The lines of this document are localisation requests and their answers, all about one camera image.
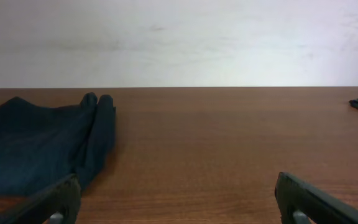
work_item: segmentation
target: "white backdrop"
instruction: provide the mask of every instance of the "white backdrop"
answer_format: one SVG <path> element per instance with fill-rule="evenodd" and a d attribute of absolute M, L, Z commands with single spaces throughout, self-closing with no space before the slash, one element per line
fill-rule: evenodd
<path fill-rule="evenodd" d="M 0 88 L 358 86 L 358 0 L 0 0 Z"/>

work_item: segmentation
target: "brown wooden panel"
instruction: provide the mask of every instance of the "brown wooden panel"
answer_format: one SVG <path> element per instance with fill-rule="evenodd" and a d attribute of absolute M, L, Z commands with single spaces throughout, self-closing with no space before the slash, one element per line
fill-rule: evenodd
<path fill-rule="evenodd" d="M 89 91 L 114 98 L 117 146 L 78 223 L 280 223 L 280 171 L 358 208 L 358 88 L 0 90 L 0 104 Z"/>

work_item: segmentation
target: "tabletop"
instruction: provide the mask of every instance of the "tabletop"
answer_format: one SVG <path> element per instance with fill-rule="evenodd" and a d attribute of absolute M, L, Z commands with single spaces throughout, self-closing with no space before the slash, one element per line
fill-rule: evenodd
<path fill-rule="evenodd" d="M 0 104 L 91 91 L 114 98 L 117 142 L 77 223 L 280 223 L 280 171 L 358 209 L 358 87 L 1 89 Z"/>

